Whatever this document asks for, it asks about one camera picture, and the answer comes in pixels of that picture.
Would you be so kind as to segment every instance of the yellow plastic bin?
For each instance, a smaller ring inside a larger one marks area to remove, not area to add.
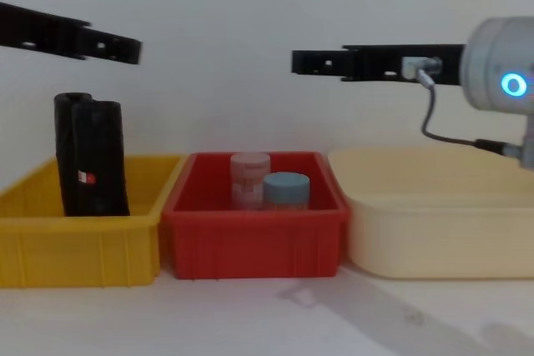
[[[534,172],[462,146],[330,154],[349,257],[388,278],[534,278]]]
[[[63,216],[55,159],[0,195],[0,288],[152,283],[158,224],[184,155],[127,156],[131,216]]]

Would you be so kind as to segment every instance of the jar with blue lid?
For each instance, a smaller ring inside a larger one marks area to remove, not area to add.
[[[299,173],[272,173],[264,178],[264,208],[306,210],[310,202],[310,179]]]

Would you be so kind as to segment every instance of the plastic bin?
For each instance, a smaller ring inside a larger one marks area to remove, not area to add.
[[[198,153],[164,209],[177,278],[334,276],[348,206],[318,153],[270,153],[272,171],[310,177],[306,211],[231,209],[232,153]]]
[[[145,285],[159,273],[158,223],[185,156],[128,156],[129,217],[63,217],[58,166],[0,195],[0,287]]]
[[[534,278],[534,173],[461,146],[333,152],[350,259],[388,278]]]

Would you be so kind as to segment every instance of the red plastic bin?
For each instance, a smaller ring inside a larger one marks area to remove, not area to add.
[[[189,157],[163,212],[177,278],[332,277],[340,230],[349,218],[330,167],[319,153],[271,153],[273,172],[310,177],[310,209],[231,208],[230,157]]]

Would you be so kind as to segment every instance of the black cylindrical object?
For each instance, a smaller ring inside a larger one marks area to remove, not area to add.
[[[53,99],[56,159],[65,216],[81,215],[77,205],[78,168],[74,152],[73,107],[78,103],[87,103],[92,100],[93,97],[88,93],[60,93]]]
[[[73,108],[78,166],[78,211],[84,216],[128,216],[120,103]]]

